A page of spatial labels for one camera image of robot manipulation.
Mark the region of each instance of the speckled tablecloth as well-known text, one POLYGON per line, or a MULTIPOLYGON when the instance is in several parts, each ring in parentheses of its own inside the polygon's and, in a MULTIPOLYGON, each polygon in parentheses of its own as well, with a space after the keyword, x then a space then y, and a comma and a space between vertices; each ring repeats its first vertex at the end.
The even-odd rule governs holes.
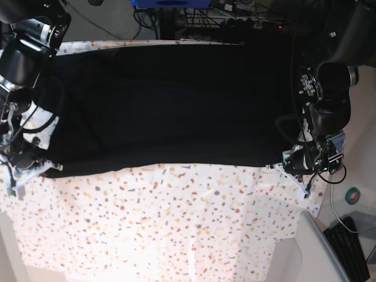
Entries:
MULTIPOLYGON (((82 44, 100 48, 78 42, 65 50, 82 44)), ((316 180, 311 198, 298 200, 291 180, 275 170, 157 164, 40 177, 18 202, 6 195, 3 167, 0 179, 0 209, 14 223, 26 264, 111 282, 262 281, 276 243, 294 237, 302 209, 318 214, 326 187, 316 180)))

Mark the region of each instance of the green sticker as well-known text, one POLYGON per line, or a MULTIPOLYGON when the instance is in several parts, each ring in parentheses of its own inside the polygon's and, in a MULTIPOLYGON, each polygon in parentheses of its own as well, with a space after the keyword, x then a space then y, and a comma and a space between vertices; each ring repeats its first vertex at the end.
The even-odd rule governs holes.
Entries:
POLYGON ((347 191, 345 199, 348 204, 356 204, 358 203, 360 198, 360 191, 356 188, 351 188, 347 191))

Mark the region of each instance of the black cloth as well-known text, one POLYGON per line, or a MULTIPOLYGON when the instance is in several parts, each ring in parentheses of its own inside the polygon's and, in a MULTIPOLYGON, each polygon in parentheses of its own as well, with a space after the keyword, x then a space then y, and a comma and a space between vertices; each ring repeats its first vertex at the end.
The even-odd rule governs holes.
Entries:
MULTIPOLYGON (((289 52, 287 41, 268 48, 176 44, 57 57, 51 73, 67 97, 46 157, 64 170, 46 176, 155 163, 280 162, 291 148, 274 123, 293 113, 289 52)), ((57 99, 51 93, 43 108, 53 112, 57 99)))

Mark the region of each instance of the white cable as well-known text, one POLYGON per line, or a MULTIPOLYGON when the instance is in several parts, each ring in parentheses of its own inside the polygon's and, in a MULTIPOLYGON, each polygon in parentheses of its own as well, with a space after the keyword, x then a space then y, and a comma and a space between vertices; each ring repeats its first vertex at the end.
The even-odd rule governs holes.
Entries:
MULTIPOLYGON (((334 182, 334 175, 331 177, 331 182, 334 182)), ((335 215, 335 217, 338 219, 338 221, 343 225, 343 227, 346 228, 347 231, 349 231, 350 233, 352 234, 359 234, 359 233, 363 233, 363 232, 366 232, 366 231, 369 231, 373 228, 376 227, 376 225, 374 226, 371 226, 369 228, 366 228, 364 230, 360 230, 360 231, 354 231, 354 230, 351 230, 350 228, 347 227, 347 225, 340 219, 339 215, 337 214, 335 208, 334 208, 334 203, 333 203, 333 195, 334 195, 334 184, 330 184, 330 205, 331 205, 331 209, 333 210, 333 213, 335 215)))

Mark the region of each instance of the black keyboard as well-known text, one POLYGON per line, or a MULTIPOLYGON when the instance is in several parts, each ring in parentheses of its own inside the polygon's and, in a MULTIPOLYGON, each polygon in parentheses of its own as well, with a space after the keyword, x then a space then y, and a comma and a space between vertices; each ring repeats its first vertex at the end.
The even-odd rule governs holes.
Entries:
MULTIPOLYGON (((351 217, 342 219, 346 226, 357 231, 351 217)), ((331 229, 324 231, 324 235, 343 265, 352 282, 365 282, 370 278, 367 262, 365 261, 357 234, 352 234, 338 223, 331 229)))

